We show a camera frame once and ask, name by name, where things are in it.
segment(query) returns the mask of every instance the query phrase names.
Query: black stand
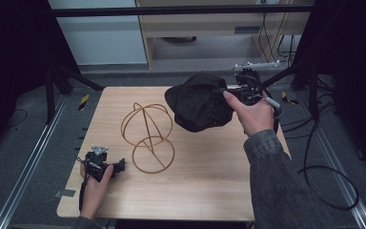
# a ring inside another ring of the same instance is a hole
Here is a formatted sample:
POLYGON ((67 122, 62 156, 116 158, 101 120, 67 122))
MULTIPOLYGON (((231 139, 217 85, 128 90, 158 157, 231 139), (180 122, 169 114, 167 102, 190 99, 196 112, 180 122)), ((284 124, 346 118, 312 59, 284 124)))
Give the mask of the black stand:
POLYGON ((296 74, 292 87, 294 90, 299 90, 303 88, 309 81, 310 86, 310 98, 309 98, 309 109, 311 115, 315 121, 319 119, 319 110, 317 106, 317 62, 319 60, 318 49, 319 47, 325 43, 325 39, 328 39, 327 30, 336 20, 338 13, 343 8, 344 4, 347 0, 339 1, 335 5, 335 3, 330 3, 329 1, 316 1, 316 4, 319 5, 319 8, 315 8, 310 15, 310 19, 306 26, 309 28, 314 28, 316 21, 322 20, 322 15, 327 15, 329 18, 328 22, 321 28, 320 33, 314 36, 314 39, 310 43, 311 45, 306 49, 305 53, 301 56, 295 56, 294 64, 287 68, 286 70, 276 74, 272 78, 264 81, 262 83, 263 88, 267 88, 277 82, 278 80, 284 78, 289 74, 296 74))
POLYGON ((47 124, 52 121, 52 118, 55 115, 55 101, 54 101, 54 91, 53 85, 58 88, 61 94, 70 94, 72 92, 72 86, 66 77, 72 77, 79 82, 87 85, 88 87, 96 90, 96 91, 103 91, 104 87, 97 85, 91 82, 89 79, 83 77, 78 73, 74 73, 69 69, 59 66, 55 63, 50 63, 49 68, 46 72, 46 95, 47 95, 47 124))

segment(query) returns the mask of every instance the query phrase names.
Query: gray sleeve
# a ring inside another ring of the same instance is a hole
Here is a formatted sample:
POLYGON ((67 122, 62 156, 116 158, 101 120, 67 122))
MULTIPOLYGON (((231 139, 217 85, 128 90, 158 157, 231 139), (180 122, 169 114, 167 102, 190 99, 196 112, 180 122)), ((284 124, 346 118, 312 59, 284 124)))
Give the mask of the gray sleeve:
POLYGON ((263 228, 335 228, 324 205, 293 168, 273 130, 244 144, 251 164, 254 218, 263 228))
POLYGON ((72 229, 102 229, 102 227, 90 219, 78 217, 72 229))

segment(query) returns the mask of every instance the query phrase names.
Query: copper wire sculpture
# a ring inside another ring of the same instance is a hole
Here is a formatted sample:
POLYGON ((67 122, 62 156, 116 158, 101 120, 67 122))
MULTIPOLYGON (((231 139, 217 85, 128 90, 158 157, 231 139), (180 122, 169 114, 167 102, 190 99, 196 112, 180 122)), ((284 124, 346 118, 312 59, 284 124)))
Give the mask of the copper wire sculpture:
POLYGON ((151 105, 143 107, 138 103, 133 104, 133 111, 130 112, 129 114, 127 114, 126 117, 123 119, 123 122, 121 123, 121 135, 123 136, 123 138, 129 144, 131 144, 134 147, 133 150, 132 150, 132 163, 134 164, 134 166, 139 171, 141 171, 142 173, 145 173, 145 174, 157 174, 157 173, 160 173, 162 171, 165 171, 166 169, 168 169, 171 166, 171 164, 174 160, 175 150, 174 150, 173 144, 168 140, 168 137, 172 132, 172 128, 173 128, 172 117, 169 115, 168 110, 163 105, 161 105, 161 104, 151 104, 151 105), (168 116, 169 120, 171 121, 171 128, 170 128, 170 130, 168 131, 168 133, 166 135, 162 135, 161 131, 159 130, 159 127, 156 125, 155 121, 153 120, 153 117, 148 112, 149 109, 156 109, 156 110, 162 111, 168 116), (137 143, 133 143, 133 142, 131 142, 130 140, 128 140, 126 138, 126 130, 128 129, 127 127, 131 123, 132 119, 139 113, 142 113, 143 116, 144 116, 145 127, 147 129, 148 137, 145 137, 145 138, 141 139, 137 143), (154 128, 156 129, 157 135, 151 135, 148 119, 151 121, 154 128), (168 142, 171 145, 172 150, 173 150, 172 159, 167 164, 163 163, 159 159, 159 157, 156 155, 155 150, 154 150, 154 146, 156 146, 156 145, 158 145, 162 142, 168 142), (142 169, 140 166, 138 166, 138 164, 135 161, 135 152, 136 152, 136 149, 139 148, 139 147, 147 148, 152 153, 154 158, 159 162, 159 164, 162 166, 162 168, 159 169, 159 170, 149 171, 149 170, 142 169))

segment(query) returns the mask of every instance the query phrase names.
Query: wire ring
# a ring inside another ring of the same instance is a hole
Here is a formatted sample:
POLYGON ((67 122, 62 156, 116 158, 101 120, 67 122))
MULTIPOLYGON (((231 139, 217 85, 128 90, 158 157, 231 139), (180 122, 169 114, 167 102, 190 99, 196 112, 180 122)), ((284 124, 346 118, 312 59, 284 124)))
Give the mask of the wire ring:
MULTIPOLYGON (((138 142, 138 145, 140 144, 140 143, 142 143, 142 142, 144 142, 145 143, 145 140, 146 139, 148 139, 149 137, 147 137, 147 138, 144 138, 144 139, 142 139, 141 141, 139 141, 138 142)), ((165 139, 167 142, 169 142, 169 144, 172 146, 172 150, 173 150, 173 155, 172 155, 172 159, 171 159, 171 161, 169 162, 169 164, 168 165, 164 165, 163 163, 162 163, 162 161, 156 156, 156 154, 154 153, 154 151, 153 151, 153 149, 152 148, 150 148, 150 146, 147 146, 148 147, 148 150, 150 150, 151 151, 151 153, 153 153, 153 156, 157 159, 157 161, 159 162, 159 164, 161 164, 162 165, 162 167, 163 167, 163 169, 160 169, 160 170, 156 170, 156 171, 147 171, 147 170, 144 170, 144 169, 142 169, 141 167, 139 167, 138 166, 138 164, 136 163, 136 161, 135 161, 135 151, 136 151, 136 149, 139 147, 139 146, 135 146, 134 148, 133 148, 133 150, 132 150, 132 163, 133 163, 133 165, 135 165, 135 167, 139 170, 139 171, 141 171, 142 173, 145 173, 145 174, 158 174, 158 173, 160 173, 160 172, 163 172, 163 171, 165 171, 165 170, 167 170, 171 165, 172 165, 172 163, 173 163, 173 161, 174 161, 174 155, 175 155, 175 150, 174 150, 174 146, 173 146, 173 144, 168 140, 168 139, 165 139)))

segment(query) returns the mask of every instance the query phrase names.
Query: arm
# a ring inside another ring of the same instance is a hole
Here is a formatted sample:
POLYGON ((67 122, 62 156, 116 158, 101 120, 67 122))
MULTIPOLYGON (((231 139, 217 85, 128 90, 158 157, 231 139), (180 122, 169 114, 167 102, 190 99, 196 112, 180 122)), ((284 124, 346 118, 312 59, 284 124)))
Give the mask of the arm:
POLYGON ((334 228, 325 206, 296 174, 273 131, 273 108, 262 98, 253 106, 224 92, 249 137, 251 191, 257 228, 334 228))
MULTIPOLYGON (((94 223, 96 219, 96 213, 99 210, 102 202, 107 194, 109 181, 112 176, 113 166, 110 165, 103 175, 100 182, 93 177, 88 178, 88 183, 85 188, 85 194, 83 196, 83 206, 79 218, 76 220, 74 229, 101 229, 99 225, 94 223)), ((81 175, 85 174, 85 166, 81 164, 81 175)))

